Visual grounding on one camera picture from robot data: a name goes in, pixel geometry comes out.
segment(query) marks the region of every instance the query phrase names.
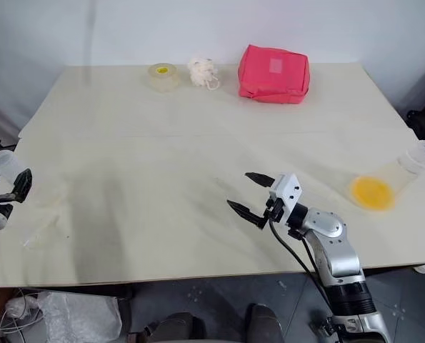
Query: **white wall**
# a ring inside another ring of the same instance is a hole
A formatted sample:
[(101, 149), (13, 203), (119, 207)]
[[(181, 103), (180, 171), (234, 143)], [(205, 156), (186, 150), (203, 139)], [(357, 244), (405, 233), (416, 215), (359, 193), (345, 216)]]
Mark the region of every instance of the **white wall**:
[(237, 62), (247, 44), (361, 61), (404, 113), (425, 103), (425, 0), (0, 0), (0, 109), (22, 127), (61, 67)]

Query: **box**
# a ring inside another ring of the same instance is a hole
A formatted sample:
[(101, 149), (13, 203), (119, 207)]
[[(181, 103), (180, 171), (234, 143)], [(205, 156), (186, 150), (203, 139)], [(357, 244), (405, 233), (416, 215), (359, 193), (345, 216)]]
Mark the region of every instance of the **box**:
[(299, 104), (309, 90), (306, 55), (249, 45), (238, 69), (239, 96), (260, 102)]

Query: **clear plastic cup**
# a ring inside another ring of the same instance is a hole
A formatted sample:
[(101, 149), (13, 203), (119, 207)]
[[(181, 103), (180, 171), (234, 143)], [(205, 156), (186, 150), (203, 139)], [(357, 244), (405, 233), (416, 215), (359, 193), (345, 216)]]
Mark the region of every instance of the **clear plastic cup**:
[(392, 163), (355, 178), (350, 185), (352, 200), (366, 209), (390, 209), (396, 196), (423, 171), (425, 141), (418, 141)]
[(418, 175), (425, 170), (425, 141), (407, 150), (398, 158), (398, 163), (407, 172)]
[(10, 150), (0, 151), (0, 175), (9, 183), (14, 184), (17, 176), (26, 166)]

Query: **white table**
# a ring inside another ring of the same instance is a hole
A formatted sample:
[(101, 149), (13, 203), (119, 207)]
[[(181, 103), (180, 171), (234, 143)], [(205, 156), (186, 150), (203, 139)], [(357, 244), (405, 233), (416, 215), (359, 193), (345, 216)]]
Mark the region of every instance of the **white table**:
[(226, 203), (264, 209), (267, 189), (245, 172), (296, 172), (305, 205), (344, 218), (363, 267), (425, 263), (425, 174), (389, 212), (343, 195), (416, 141), (359, 64), (312, 64), (300, 105), (239, 98), (235, 66), (217, 91), (183, 73), (168, 94), (146, 69), (66, 67), (20, 133), (34, 185), (0, 232), (0, 287), (301, 271)]

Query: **gray floor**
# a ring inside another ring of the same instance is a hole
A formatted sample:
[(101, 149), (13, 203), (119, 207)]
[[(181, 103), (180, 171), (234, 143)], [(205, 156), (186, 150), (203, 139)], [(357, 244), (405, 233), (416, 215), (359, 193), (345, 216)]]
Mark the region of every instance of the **gray floor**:
[[(425, 275), (400, 269), (367, 280), (394, 342), (425, 343)], [(132, 331), (188, 311), (204, 320), (208, 338), (242, 342), (248, 304), (264, 303), (278, 315), (286, 342), (334, 342), (334, 338), (318, 338), (310, 327), (329, 311), (303, 274), (147, 282), (135, 284), (134, 289)], [(44, 343), (42, 324), (26, 331), (25, 337), (27, 343)], [(16, 335), (10, 338), (20, 342)]]

